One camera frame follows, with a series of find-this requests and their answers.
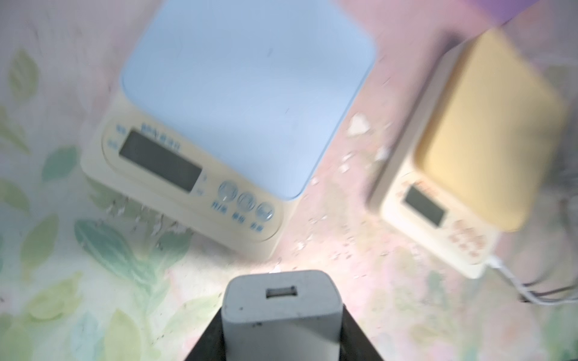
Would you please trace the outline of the white charger adapter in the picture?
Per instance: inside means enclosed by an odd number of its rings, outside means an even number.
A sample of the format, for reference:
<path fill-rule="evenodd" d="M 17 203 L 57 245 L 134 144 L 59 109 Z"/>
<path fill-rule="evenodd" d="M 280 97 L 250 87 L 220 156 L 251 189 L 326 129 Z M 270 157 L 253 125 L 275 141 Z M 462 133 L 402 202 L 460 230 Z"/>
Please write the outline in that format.
<path fill-rule="evenodd" d="M 243 275 L 221 317 L 228 360 L 338 360 L 343 301 L 319 270 Z"/>

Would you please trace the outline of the purple power strip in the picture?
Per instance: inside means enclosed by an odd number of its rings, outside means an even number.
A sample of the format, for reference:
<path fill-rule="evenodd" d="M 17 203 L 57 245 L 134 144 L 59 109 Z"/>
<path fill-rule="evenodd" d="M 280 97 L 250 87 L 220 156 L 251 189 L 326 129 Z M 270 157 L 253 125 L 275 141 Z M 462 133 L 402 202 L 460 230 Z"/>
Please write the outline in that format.
<path fill-rule="evenodd" d="M 470 0 L 469 3 L 502 25 L 537 3 L 537 0 Z"/>

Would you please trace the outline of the yellow top kitchen scale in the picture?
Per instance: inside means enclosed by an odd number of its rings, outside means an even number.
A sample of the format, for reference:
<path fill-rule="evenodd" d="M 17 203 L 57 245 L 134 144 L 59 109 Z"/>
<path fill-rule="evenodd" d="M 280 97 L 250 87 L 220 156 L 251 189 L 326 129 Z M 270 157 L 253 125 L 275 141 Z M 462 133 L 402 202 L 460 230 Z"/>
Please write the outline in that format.
<path fill-rule="evenodd" d="M 568 119 L 567 101 L 491 29 L 440 58 L 368 207 L 476 279 L 527 221 Z"/>

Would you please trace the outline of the blue top kitchen scale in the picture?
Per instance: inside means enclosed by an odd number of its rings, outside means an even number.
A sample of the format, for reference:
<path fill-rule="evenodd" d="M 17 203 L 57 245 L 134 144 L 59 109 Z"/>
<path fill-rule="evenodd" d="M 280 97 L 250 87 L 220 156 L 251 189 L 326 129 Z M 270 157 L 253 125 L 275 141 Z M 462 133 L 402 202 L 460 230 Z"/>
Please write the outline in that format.
<path fill-rule="evenodd" d="M 375 58 L 334 1 L 166 1 L 81 168 L 267 260 Z"/>

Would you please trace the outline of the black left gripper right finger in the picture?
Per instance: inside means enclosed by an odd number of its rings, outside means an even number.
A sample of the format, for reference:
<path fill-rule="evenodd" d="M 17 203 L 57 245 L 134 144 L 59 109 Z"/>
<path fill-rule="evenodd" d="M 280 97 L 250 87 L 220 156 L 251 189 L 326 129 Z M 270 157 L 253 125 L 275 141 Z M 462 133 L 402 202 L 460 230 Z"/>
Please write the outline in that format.
<path fill-rule="evenodd" d="M 343 306 L 339 361 L 383 361 L 364 331 Z"/>

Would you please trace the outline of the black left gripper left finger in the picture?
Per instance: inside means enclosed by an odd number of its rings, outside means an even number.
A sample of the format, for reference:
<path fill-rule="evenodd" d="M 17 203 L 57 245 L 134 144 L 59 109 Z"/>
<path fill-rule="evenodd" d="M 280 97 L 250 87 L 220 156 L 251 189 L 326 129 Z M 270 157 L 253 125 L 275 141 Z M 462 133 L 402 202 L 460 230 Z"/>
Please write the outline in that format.
<path fill-rule="evenodd" d="M 226 351 L 219 308 L 185 361 L 225 361 Z"/>

